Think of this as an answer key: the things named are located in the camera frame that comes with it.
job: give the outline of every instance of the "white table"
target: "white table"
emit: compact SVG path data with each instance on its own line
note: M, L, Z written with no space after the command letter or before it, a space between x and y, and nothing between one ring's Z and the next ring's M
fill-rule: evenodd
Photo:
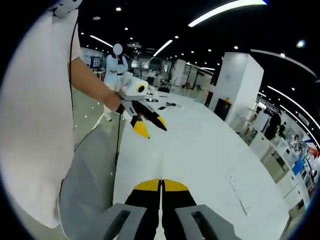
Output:
M150 103L155 109L165 102L182 108L158 110L167 132L146 121L150 139L125 125L113 203L124 203L141 182L166 178L186 185L197 204L206 204L232 223L242 240L278 240L289 214L275 182L252 150L201 103L172 93L158 96L168 97Z

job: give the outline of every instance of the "human hand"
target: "human hand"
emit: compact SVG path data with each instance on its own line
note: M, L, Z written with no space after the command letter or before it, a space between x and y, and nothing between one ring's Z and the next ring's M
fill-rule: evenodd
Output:
M115 91L112 91L111 93L108 94L108 96L106 97L106 99L103 102L103 104L108 109L110 109L111 111L115 112L120 107L121 101L122 101L122 99L119 96L119 94L117 92L115 92Z

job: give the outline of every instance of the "white pillar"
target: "white pillar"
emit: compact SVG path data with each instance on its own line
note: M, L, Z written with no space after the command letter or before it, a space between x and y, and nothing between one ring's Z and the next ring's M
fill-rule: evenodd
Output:
M182 76L184 74L186 61L183 61L181 59L178 59L175 63L175 67L173 70L172 78L171 78L171 84L175 86L180 86L180 82L182 79Z
M218 99L229 98L232 105L225 122L231 126L237 122L237 115L248 117L263 75L263 68L249 54L226 52L209 108L214 111Z

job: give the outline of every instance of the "black ceiling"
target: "black ceiling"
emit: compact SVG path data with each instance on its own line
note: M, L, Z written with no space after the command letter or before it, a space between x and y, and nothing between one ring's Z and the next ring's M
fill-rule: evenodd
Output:
M111 45L138 42L141 56L152 57L168 40L173 40L157 57L186 60L200 67L219 71L225 52L250 53L263 67L261 91L271 98L271 103L282 104L292 113L298 107L267 86L288 95L305 108L320 123L320 43L319 19L316 2L269 0L268 5L242 7L224 12L189 27L202 14L232 1L226 0L83 0L79 10L79 32L82 47L110 51L111 48L90 38L94 35ZM299 40L305 40L304 48L296 48ZM273 53L285 53L311 69L319 78L285 59L250 52L250 49ZM126 54L134 56L133 48ZM320 130L310 120L311 132L320 142Z

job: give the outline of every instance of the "white shirt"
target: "white shirt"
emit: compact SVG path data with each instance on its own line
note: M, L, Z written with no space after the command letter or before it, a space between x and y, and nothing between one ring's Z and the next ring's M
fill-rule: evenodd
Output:
M45 13L26 34L0 89L0 166L8 194L49 228L59 223L56 199L74 157L68 77L78 11ZM78 29L72 60L79 57Z
M116 86L117 83L117 73L124 74L128 71L128 63L125 56L122 56L123 64L118 64L118 60L113 58L112 55L106 57L106 73L104 77L104 83L109 86Z

